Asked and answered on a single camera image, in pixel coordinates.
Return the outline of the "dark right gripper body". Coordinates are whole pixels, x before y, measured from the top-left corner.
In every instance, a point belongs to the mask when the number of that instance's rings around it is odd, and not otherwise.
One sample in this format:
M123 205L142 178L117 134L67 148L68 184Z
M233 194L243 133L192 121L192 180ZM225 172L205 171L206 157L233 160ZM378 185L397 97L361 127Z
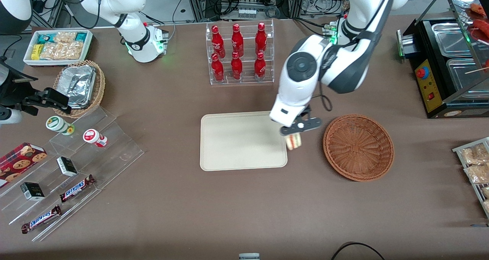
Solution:
M1 105L13 107L17 104L23 105L23 100L30 96L36 96L38 90L31 85L36 77L24 74L1 60Z

